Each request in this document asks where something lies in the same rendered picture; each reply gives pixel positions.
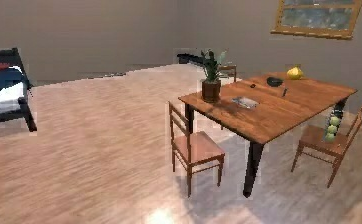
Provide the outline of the green plant in brown pot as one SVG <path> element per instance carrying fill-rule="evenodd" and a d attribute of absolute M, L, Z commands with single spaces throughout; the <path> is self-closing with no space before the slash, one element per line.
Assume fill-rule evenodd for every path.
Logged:
<path fill-rule="evenodd" d="M 215 103 L 219 100 L 220 74 L 219 67 L 226 57 L 226 51 L 218 56 L 212 50 L 201 52 L 205 79 L 202 81 L 202 98 L 205 102 Z"/>

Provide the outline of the tube of green balls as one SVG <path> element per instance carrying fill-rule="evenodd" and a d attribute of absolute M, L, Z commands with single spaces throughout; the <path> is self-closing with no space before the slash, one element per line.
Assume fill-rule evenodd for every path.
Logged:
<path fill-rule="evenodd" d="M 335 139 L 342 117 L 343 110 L 339 106 L 335 106 L 327 119 L 323 136 L 324 141 L 330 142 Z"/>

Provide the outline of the black bowl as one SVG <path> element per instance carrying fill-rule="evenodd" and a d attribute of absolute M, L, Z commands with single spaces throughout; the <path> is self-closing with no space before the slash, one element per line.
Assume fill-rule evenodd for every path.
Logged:
<path fill-rule="evenodd" d="M 266 81 L 271 87 L 279 87 L 283 84 L 283 80 L 277 77 L 268 77 Z"/>

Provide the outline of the yellow round vase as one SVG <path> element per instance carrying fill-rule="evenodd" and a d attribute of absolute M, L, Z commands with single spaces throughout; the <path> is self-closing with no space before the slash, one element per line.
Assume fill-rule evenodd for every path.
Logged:
<path fill-rule="evenodd" d="M 287 76 L 291 80 L 299 80 L 304 76 L 304 73 L 298 66 L 295 66 L 287 71 Z"/>

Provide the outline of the brown wooden chair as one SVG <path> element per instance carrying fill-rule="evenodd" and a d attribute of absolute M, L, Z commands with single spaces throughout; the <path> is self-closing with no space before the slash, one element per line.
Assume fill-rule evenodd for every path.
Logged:
<path fill-rule="evenodd" d="M 217 186 L 221 185 L 225 152 L 204 131 L 191 132 L 189 119 L 168 102 L 172 171 L 178 160 L 186 171 L 187 193 L 191 196 L 192 177 L 217 168 Z"/>
<path fill-rule="evenodd" d="M 291 166 L 291 171 L 294 171 L 297 161 L 302 155 L 307 155 L 312 158 L 322 160 L 332 165 L 332 174 L 327 183 L 327 187 L 330 187 L 339 170 L 339 167 L 341 166 L 346 152 L 352 145 L 354 138 L 362 126 L 362 106 L 358 110 L 358 113 L 356 114 L 356 117 L 354 118 L 346 134 L 336 133 L 340 123 L 341 119 L 335 115 L 332 115 L 329 117 L 329 125 L 327 128 L 308 125 L 299 140 L 296 154 Z M 310 148 L 328 156 L 332 156 L 333 160 L 327 160 L 325 158 L 305 152 L 304 148 Z"/>
<path fill-rule="evenodd" d="M 236 65 L 221 65 L 218 67 L 220 78 L 232 78 L 237 81 L 237 66 Z"/>

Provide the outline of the wooden framed window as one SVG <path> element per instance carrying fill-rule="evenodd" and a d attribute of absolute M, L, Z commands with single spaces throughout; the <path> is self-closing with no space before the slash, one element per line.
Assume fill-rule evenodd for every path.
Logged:
<path fill-rule="evenodd" d="M 271 34 L 351 40 L 362 0 L 279 0 Z"/>

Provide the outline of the black frame bed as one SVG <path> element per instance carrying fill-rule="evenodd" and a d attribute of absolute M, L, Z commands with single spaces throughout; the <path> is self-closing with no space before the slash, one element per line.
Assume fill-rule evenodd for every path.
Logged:
<path fill-rule="evenodd" d="M 28 96 L 33 85 L 17 48 L 0 50 L 0 63 L 9 63 L 10 67 L 0 71 L 0 122 L 23 117 L 30 132 L 37 130 L 32 112 L 28 105 Z"/>

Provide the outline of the low black bench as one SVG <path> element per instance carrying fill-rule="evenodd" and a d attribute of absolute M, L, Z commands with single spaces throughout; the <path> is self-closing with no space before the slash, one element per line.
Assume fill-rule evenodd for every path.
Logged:
<path fill-rule="evenodd" d="M 199 66 L 203 65 L 203 58 L 189 53 L 180 53 L 177 55 L 180 64 L 194 63 Z"/>

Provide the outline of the brown wooden dining table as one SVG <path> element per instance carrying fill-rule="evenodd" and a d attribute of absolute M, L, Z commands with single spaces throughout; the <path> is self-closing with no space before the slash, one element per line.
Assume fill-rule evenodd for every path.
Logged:
<path fill-rule="evenodd" d="M 267 84 L 268 77 L 283 80 L 279 87 Z M 284 88 L 288 88 L 282 97 Z M 347 99 L 357 90 L 352 87 L 311 78 L 289 80 L 284 72 L 270 72 L 221 87 L 216 103 L 207 103 L 200 92 L 179 98 L 185 104 L 185 115 L 189 124 L 196 112 L 215 121 L 250 142 L 243 195 L 252 194 L 264 145 L 320 114 L 329 107 L 343 107 Z M 246 97 L 258 102 L 248 109 L 232 101 L 235 97 Z"/>

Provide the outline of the grey flat book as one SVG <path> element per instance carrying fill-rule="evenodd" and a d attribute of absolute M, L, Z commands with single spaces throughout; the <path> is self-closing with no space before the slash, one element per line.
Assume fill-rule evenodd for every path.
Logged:
<path fill-rule="evenodd" d="M 232 101 L 234 103 L 238 104 L 239 106 L 242 106 L 242 107 L 245 107 L 248 109 L 254 108 L 258 105 L 258 102 L 254 101 L 252 99 L 246 98 L 246 97 L 235 97 L 232 99 Z"/>

